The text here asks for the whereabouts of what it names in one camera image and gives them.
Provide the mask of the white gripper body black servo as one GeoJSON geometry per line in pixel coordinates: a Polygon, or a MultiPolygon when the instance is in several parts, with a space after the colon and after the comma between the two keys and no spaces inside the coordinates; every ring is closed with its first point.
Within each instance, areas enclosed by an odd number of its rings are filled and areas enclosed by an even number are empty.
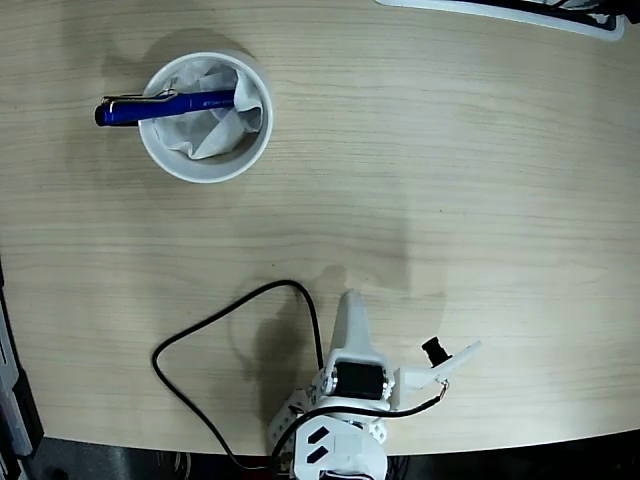
{"type": "Polygon", "coordinates": [[[389,411],[394,380],[384,354],[332,349],[310,387],[314,408],[348,406],[389,411]]]}

